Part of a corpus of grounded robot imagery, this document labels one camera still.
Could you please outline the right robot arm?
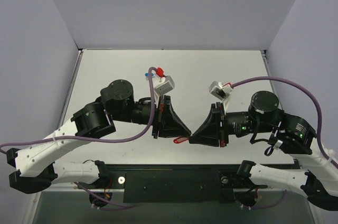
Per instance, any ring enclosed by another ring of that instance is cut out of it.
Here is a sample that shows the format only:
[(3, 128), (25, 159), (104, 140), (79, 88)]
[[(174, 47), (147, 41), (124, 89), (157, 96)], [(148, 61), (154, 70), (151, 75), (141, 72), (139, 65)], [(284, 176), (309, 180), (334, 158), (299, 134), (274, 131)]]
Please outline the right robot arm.
[(303, 118), (279, 109), (278, 97), (269, 91), (256, 92), (247, 111), (227, 111), (231, 89), (213, 90), (220, 102), (213, 104), (205, 122), (189, 138), (189, 143), (225, 147), (229, 136), (251, 135), (250, 143), (267, 143), (264, 154), (280, 150), (296, 158), (304, 166), (301, 171), (273, 169), (244, 160), (236, 175), (229, 180), (235, 185), (255, 189), (272, 187), (287, 189), (304, 196), (311, 204), (328, 211), (337, 210), (337, 169), (315, 145), (317, 134)]

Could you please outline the red key tag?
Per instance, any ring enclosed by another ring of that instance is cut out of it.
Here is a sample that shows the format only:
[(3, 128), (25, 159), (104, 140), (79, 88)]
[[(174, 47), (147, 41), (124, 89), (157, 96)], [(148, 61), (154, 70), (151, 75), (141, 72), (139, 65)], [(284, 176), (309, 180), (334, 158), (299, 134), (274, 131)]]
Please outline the red key tag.
[(180, 144), (189, 140), (189, 137), (177, 137), (173, 140), (174, 144)]

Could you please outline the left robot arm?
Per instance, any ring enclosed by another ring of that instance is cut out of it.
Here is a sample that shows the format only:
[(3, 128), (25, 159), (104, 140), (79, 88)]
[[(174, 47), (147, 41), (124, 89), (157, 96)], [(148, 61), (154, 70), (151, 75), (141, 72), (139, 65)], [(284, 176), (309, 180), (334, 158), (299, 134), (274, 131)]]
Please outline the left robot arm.
[(134, 99), (132, 84), (115, 80), (100, 96), (73, 114), (60, 128), (41, 141), (15, 143), (6, 151), (7, 162), (15, 170), (10, 187), (25, 194), (43, 191), (53, 184), (80, 182), (97, 188), (110, 180), (102, 161), (66, 163), (61, 158), (91, 142), (105, 142), (116, 131), (115, 122), (144, 125), (154, 138), (188, 137), (191, 131), (174, 112), (168, 92), (174, 88), (169, 78), (149, 81), (151, 95)]

